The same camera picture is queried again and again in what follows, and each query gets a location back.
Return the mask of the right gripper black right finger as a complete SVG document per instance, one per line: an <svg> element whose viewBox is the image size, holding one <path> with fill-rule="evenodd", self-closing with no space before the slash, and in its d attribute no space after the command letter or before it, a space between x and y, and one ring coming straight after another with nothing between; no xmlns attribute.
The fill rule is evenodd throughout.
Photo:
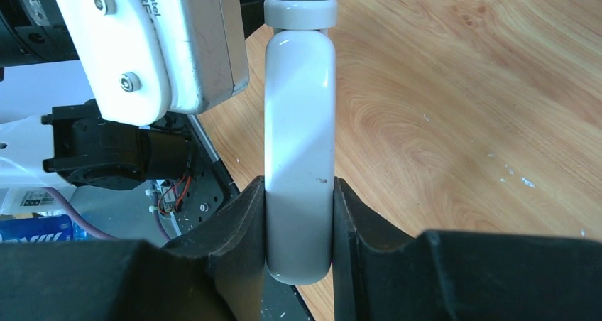
<svg viewBox="0 0 602 321"><path fill-rule="evenodd" d="M426 230L410 236L334 183L337 320L600 320L601 243Z"/></svg>

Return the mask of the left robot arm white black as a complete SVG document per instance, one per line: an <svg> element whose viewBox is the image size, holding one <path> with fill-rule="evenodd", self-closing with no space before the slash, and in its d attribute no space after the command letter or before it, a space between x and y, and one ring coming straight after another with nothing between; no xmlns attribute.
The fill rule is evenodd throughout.
<svg viewBox="0 0 602 321"><path fill-rule="evenodd" d="M1 66L80 60L93 104L1 125L1 186L131 190L185 178L191 146L154 131L196 103L173 79L185 0L1 0Z"/></svg>

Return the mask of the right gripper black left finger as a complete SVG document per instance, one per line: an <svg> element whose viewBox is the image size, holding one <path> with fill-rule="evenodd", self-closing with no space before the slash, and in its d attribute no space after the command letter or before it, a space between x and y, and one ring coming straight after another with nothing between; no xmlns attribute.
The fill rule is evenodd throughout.
<svg viewBox="0 0 602 321"><path fill-rule="evenodd" d="M264 179L162 247L144 240L1 245L2 320L259 320Z"/></svg>

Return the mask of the white stapler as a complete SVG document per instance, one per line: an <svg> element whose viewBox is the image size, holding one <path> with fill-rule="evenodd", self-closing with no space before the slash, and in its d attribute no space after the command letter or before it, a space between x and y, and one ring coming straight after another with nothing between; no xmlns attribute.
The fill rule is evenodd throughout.
<svg viewBox="0 0 602 321"><path fill-rule="evenodd" d="M337 0L265 0L266 259L274 279L310 285L332 260Z"/></svg>

